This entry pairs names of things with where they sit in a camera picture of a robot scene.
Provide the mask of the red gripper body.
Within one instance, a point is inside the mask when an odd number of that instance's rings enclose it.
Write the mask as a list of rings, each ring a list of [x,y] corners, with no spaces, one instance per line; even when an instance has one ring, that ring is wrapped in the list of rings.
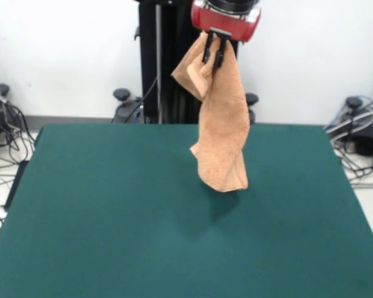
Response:
[[[228,35],[238,42],[248,42],[260,21],[258,1],[193,1],[191,21],[195,28]]]

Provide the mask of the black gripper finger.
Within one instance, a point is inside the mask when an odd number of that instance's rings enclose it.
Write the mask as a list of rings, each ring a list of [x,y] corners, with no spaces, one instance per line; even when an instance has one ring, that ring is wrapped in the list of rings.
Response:
[[[220,35],[220,36],[217,36],[216,39],[219,42],[219,45],[218,45],[218,49],[215,54],[214,66],[221,67],[223,60],[224,60],[224,53],[225,53],[227,41],[229,40],[229,36]]]
[[[203,64],[206,64],[210,58],[210,48],[211,48],[211,44],[213,43],[213,39],[214,39],[214,32],[210,30],[207,34],[207,39],[205,42],[203,58],[202,58]]]

